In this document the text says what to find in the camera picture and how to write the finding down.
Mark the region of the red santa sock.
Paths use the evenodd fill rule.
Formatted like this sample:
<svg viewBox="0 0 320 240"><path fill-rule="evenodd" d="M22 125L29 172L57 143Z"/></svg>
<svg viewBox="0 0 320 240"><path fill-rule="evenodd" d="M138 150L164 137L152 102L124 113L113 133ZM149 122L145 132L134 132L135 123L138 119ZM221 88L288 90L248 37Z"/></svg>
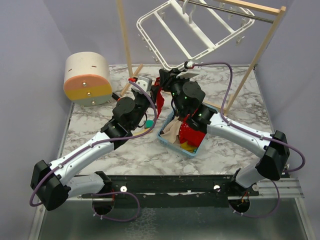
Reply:
<svg viewBox="0 0 320 240"><path fill-rule="evenodd" d="M154 84L151 86L151 99L156 107L157 118L160 116L165 103L165 99L162 96L162 89L163 88L160 86L160 77L157 77Z"/></svg>

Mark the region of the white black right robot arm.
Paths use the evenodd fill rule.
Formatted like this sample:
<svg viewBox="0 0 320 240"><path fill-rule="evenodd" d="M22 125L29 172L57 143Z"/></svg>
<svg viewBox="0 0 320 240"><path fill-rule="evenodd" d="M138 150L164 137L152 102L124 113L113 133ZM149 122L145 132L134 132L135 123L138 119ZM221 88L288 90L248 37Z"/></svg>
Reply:
<svg viewBox="0 0 320 240"><path fill-rule="evenodd" d="M229 189L240 196L254 183L268 179L278 181L290 156L286 135L257 131L233 122L203 103L205 92L196 81L182 77L177 68L159 70L159 85L170 92L175 105L175 114L186 121L191 129L231 141L255 154L259 161L236 171Z"/></svg>

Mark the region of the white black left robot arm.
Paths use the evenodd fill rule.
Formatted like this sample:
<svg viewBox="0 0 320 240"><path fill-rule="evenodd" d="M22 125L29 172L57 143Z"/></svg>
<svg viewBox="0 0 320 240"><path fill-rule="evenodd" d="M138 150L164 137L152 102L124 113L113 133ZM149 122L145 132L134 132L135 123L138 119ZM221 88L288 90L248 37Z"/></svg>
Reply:
<svg viewBox="0 0 320 240"><path fill-rule="evenodd" d="M103 198L111 192L111 180L102 171L78 174L98 158L135 139L132 132L148 108L153 109L155 117L158 115L156 96L159 87L144 88L134 83L131 91L134 98L120 98L112 118L90 140L63 157L49 163L40 160L34 165L30 206L44 205L47 211L52 211L72 197L93 194Z"/></svg>

